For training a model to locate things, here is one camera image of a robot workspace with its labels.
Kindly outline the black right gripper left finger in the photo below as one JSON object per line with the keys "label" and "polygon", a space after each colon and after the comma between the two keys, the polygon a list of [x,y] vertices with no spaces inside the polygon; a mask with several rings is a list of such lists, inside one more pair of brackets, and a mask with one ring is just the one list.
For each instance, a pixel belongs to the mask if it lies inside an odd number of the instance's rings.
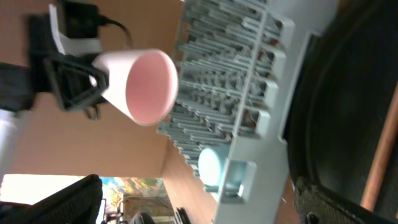
{"label": "black right gripper left finger", "polygon": [[103,199],[96,174],[33,204],[1,202],[1,224],[95,224]]}

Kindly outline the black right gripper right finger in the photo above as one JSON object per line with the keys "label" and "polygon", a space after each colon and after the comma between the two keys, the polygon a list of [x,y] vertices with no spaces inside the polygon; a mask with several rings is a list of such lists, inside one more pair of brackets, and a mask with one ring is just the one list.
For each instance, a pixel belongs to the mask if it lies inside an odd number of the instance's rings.
{"label": "black right gripper right finger", "polygon": [[304,177],[297,179],[294,197],[301,224],[392,224]]}

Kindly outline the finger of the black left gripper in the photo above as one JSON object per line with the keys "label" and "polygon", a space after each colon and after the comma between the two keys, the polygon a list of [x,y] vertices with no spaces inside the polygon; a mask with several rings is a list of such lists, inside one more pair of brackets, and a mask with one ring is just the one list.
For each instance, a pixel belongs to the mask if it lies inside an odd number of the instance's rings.
{"label": "finger of the black left gripper", "polygon": [[61,110],[94,106],[109,87],[108,71],[93,65],[98,56],[99,53],[81,56],[57,53],[43,59],[47,80]]}

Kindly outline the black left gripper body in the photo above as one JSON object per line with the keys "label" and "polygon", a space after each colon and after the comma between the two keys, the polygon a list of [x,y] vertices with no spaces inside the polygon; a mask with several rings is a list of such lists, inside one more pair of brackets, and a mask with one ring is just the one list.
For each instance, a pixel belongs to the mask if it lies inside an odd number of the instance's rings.
{"label": "black left gripper body", "polygon": [[39,93],[51,93],[44,59],[53,53],[48,15],[25,17],[28,49],[27,66],[1,62],[1,109],[12,112],[31,110]]}

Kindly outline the pink cup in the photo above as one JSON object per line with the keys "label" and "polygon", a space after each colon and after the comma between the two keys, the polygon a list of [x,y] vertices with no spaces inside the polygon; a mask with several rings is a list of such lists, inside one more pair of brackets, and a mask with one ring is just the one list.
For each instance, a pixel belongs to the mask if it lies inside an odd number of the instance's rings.
{"label": "pink cup", "polygon": [[173,60],[158,49],[122,50],[98,55],[92,65],[104,71],[109,86],[101,96],[141,126],[162,121],[178,94]]}

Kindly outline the blue cup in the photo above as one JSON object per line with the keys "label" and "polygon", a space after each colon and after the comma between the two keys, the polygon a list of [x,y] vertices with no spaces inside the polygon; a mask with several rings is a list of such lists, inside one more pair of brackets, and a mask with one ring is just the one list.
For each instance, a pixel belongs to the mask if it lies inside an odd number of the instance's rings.
{"label": "blue cup", "polygon": [[[225,170],[225,162],[229,154],[229,145],[208,146],[202,149],[198,158],[198,171],[201,181],[205,185],[219,186]],[[232,161],[226,179],[226,186],[238,189],[244,179],[247,163]]]}

